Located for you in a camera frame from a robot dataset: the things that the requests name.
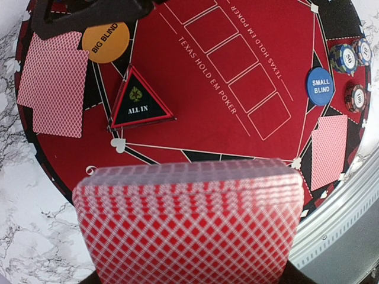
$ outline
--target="poker chip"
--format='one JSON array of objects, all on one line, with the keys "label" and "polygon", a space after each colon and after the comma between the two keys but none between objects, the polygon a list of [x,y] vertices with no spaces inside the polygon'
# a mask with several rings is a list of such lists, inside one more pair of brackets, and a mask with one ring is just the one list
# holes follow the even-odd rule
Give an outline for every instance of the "poker chip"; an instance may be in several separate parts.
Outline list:
[{"label": "poker chip", "polygon": [[307,77],[309,99],[318,106],[327,105],[334,95],[334,84],[330,73],[321,67],[314,68]]},{"label": "poker chip", "polygon": [[345,104],[351,112],[362,112],[367,104],[367,93],[363,86],[355,85],[346,90]]},{"label": "poker chip", "polygon": [[361,38],[360,40],[354,41],[352,47],[358,58],[358,65],[369,66],[372,61],[372,50],[368,41],[365,38]]},{"label": "poker chip", "polygon": [[358,68],[358,58],[349,44],[337,44],[329,51],[330,64],[338,73],[354,76]]}]

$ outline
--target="all in triangle marker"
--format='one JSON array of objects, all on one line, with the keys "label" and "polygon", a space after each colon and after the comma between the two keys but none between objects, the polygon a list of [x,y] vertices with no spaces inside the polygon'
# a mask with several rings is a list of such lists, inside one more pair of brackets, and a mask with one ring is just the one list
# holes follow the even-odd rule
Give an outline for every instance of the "all in triangle marker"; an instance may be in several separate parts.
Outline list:
[{"label": "all in triangle marker", "polygon": [[174,120],[169,108],[158,97],[145,79],[130,66],[127,80],[121,84],[111,114],[110,127],[128,128]]}]

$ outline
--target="red felt table surface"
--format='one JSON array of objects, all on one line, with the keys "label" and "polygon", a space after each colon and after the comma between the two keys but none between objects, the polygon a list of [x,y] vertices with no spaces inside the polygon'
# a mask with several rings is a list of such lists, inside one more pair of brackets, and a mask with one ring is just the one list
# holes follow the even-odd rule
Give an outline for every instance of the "red felt table surface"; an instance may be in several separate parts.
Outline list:
[{"label": "red felt table surface", "polygon": [[[89,62],[95,76],[87,77],[82,138],[33,133],[33,142],[43,152],[40,160],[69,190],[95,167],[280,158],[287,165],[300,161],[293,166],[303,174],[307,204],[320,197],[309,190],[311,132],[325,115],[349,118],[344,170],[348,167],[367,112],[348,112],[345,88],[367,86],[369,69],[359,67],[351,77],[330,68],[328,49],[351,44],[356,37],[327,38],[321,16],[311,11],[310,4],[170,0],[134,27],[130,26],[127,59]],[[29,43],[26,28],[31,33],[25,22],[17,60],[25,56]],[[108,132],[129,61],[175,121]],[[333,77],[336,92],[330,106],[314,106],[308,99],[305,82],[315,62]],[[18,88],[20,75],[15,77]],[[94,104],[86,104],[96,96]],[[21,118],[29,135],[31,122],[24,109]],[[358,135],[349,136],[352,131]],[[114,138],[126,139],[124,153],[111,145]]]}]

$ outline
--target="heart symbol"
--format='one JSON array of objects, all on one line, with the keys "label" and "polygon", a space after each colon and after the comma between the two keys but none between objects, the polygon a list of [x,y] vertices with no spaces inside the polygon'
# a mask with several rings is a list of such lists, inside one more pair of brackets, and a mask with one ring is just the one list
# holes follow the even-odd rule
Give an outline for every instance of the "heart symbol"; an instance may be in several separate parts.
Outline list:
[{"label": "heart symbol", "polygon": [[320,198],[321,198],[321,199],[325,199],[325,198],[327,198],[327,192],[324,191],[324,192],[321,194]]},{"label": "heart symbol", "polygon": [[111,145],[116,148],[116,152],[121,154],[125,150],[126,139],[123,138],[113,138],[111,140]]},{"label": "heart symbol", "polygon": [[30,19],[30,11],[25,11],[23,21],[28,21]]}]

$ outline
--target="red and white diamond pattern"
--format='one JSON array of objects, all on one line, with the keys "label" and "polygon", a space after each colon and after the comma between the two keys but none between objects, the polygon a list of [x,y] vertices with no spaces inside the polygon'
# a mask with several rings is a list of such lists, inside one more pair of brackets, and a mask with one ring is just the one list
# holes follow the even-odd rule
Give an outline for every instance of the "red and white diamond pattern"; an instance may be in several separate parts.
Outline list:
[{"label": "red and white diamond pattern", "polygon": [[76,31],[62,34],[48,40],[42,40],[37,34],[33,34],[24,63],[20,88],[18,90],[18,104],[29,108],[33,107],[33,101],[37,95],[35,92],[36,79],[39,76],[36,70],[39,64],[38,53],[43,50],[76,50],[81,37],[82,34]]},{"label": "red and white diamond pattern", "polygon": [[45,50],[37,53],[33,131],[80,138],[89,52]]},{"label": "red and white diamond pattern", "polygon": [[[300,220],[302,178],[278,163],[265,172],[271,176],[257,176],[260,163],[208,165],[208,173],[194,166],[201,182],[170,164],[100,169],[78,185],[73,201],[103,283],[278,281]],[[243,179],[212,179],[233,176],[235,167]],[[164,185],[156,183],[161,173]],[[181,182],[169,183],[178,173]],[[265,180],[276,186],[261,188]]]}]

